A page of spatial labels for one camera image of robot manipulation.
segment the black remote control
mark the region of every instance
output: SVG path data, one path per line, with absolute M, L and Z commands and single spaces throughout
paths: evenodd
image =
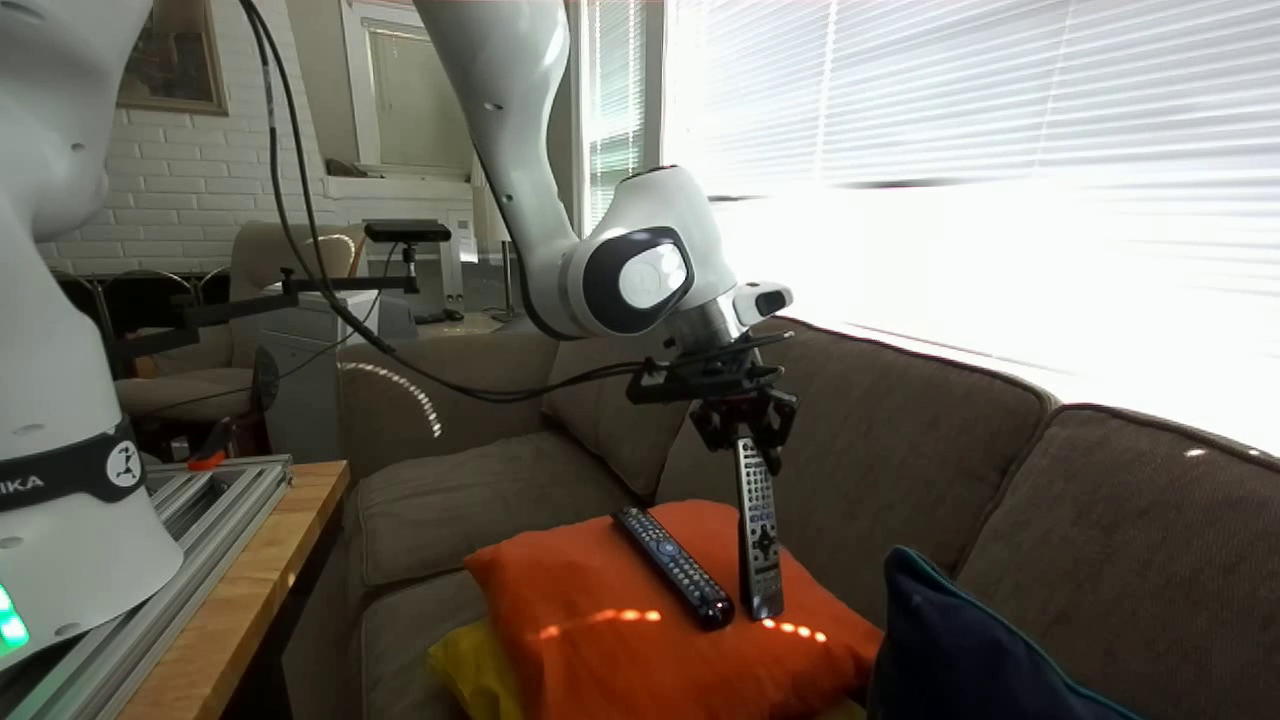
M 738 436 L 738 489 L 739 489 L 739 584 L 752 619 L 771 619 L 785 610 L 785 564 L 778 540 L 771 471 L 752 438 Z
M 724 586 L 646 508 L 622 508 L 614 525 L 640 546 L 700 628 L 724 628 L 734 619 Z

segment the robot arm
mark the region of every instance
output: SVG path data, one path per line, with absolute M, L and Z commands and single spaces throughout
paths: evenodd
M 738 283 L 712 207 L 685 166 L 615 186 L 589 238 L 558 190 L 550 116 L 569 61 L 563 0 L 417 0 L 463 104 L 478 156 L 511 226 L 528 316 L 550 334 L 670 325 L 685 347 L 722 347 L 789 305 Z

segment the black cable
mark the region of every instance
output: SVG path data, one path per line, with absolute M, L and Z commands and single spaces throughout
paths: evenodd
M 302 166 L 302 196 L 305 196 L 305 214 L 307 214 L 307 233 L 321 236 L 315 226 L 315 205 L 312 205 L 312 183 L 307 183 L 307 150 L 305 150 L 305 140 L 302 140 L 302 110 L 297 110 L 297 97 L 292 97 L 292 78 L 287 78 L 287 69 L 286 69 L 286 50 L 268 27 L 268 21 L 262 14 L 262 6 L 254 0 L 241 0 L 247 25 L 254 25 L 254 37 L 255 37 L 255 48 L 262 48 L 262 63 L 265 63 L 265 84 L 268 84 L 268 150 L 274 150 L 274 196 L 276 196 L 276 214 L 282 214 L 282 233 L 286 238 L 292 243 L 297 261 L 302 261 L 302 243 L 292 236 L 292 224 L 287 224 L 287 207 L 286 207 L 286 186 L 282 186 L 282 140 L 276 140 L 276 104 L 274 104 L 274 72 L 282 76 L 282 87 L 286 87 L 286 104 L 287 104 L 287 129 L 292 129 L 292 146 L 297 146 L 297 166 Z M 561 392 L 561 386 L 573 386 L 573 385 L 589 385 L 589 380 L 608 380 L 608 377 L 634 377 L 646 369 L 646 361 L 629 361 L 629 363 L 604 363 L 604 369 L 591 369 L 591 372 L 576 372 L 561 385 L 541 385 L 541 386 L 519 386 L 519 392 L 503 392 L 503 386 L 470 386 L 470 385 L 458 385 L 448 377 L 436 377 L 422 363 L 412 363 L 410 356 L 401 356 L 384 334 L 376 334 L 354 307 L 345 307 L 327 283 L 327 267 L 323 267 L 323 256 L 321 256 L 321 243 L 315 243 L 315 273 L 302 261 L 305 276 L 315 281 L 321 273 L 321 295 L 323 305 L 369 345 L 376 347 L 381 356 L 397 361 L 401 369 L 439 385 L 439 386 L 452 386 L 459 397 L 474 397 L 474 398 L 486 398 L 486 403 L 525 403 L 525 398 L 535 398 L 535 397 L 550 397 L 550 392 Z

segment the gray couch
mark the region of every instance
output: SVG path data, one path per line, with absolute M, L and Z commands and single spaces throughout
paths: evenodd
M 801 397 L 778 481 L 785 542 L 884 623 L 882 564 L 915 542 L 1143 716 L 1278 716 L 1280 468 L 1218 436 L 1067 409 L 982 369 L 778 320 Z M 452 334 L 410 347 L 439 377 L 533 386 L 646 347 Z M 287 642 L 297 716 L 452 716 L 425 646 L 486 615 L 459 557 L 629 498 L 734 498 L 734 454 L 685 409 L 626 385 L 478 403 L 345 372 L 355 491 Z

